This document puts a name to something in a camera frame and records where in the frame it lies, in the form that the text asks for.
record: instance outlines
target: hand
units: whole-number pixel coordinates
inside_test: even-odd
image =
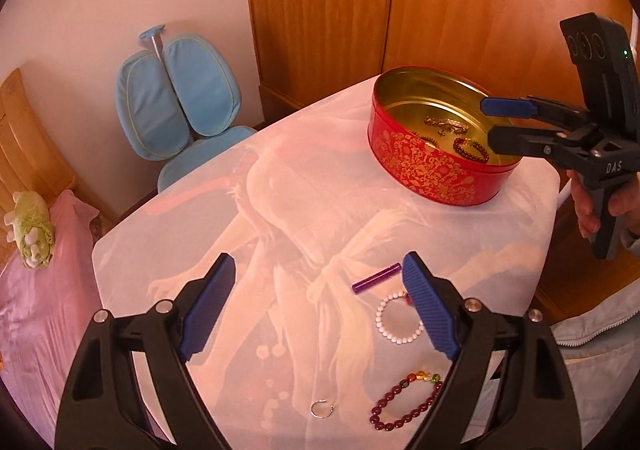
[[[571,195],[574,198],[575,214],[578,216],[578,228],[585,239],[600,229],[600,219],[593,214],[593,200],[580,183],[574,170],[568,170],[571,178]],[[609,199],[609,213],[618,217],[625,216],[625,226],[640,237],[640,178],[636,177],[618,189]]]

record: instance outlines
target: pink cloth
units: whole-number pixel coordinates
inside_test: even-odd
[[[101,308],[89,223],[98,211],[67,190],[51,207],[56,245],[48,267],[25,268],[15,252],[0,275],[0,378],[51,446],[76,349]]]

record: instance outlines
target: blue chair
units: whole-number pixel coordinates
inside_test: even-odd
[[[155,52],[127,59],[116,79],[116,110],[133,150],[144,159],[169,160],[158,192],[255,133],[231,126],[241,95],[220,53],[195,34],[162,48],[163,27],[140,36],[152,39]]]

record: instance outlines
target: plush toy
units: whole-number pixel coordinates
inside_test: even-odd
[[[4,224],[14,227],[6,235],[7,242],[15,241],[28,268],[48,266],[54,236],[46,202],[37,192],[14,192],[14,203],[14,210],[4,215]]]

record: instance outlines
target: open silver ring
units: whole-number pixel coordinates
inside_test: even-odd
[[[334,406],[333,406],[333,405],[331,405],[331,406],[330,406],[329,413],[328,413],[326,416],[318,416],[318,414],[316,414],[316,413],[314,412],[314,405],[315,405],[315,404],[318,404],[318,403],[326,403],[326,400],[318,400],[318,401],[314,401],[314,402],[311,404],[311,415],[312,415],[313,417],[317,417],[318,419],[325,419],[325,418],[329,417],[331,414],[333,414],[333,413],[334,413]]]

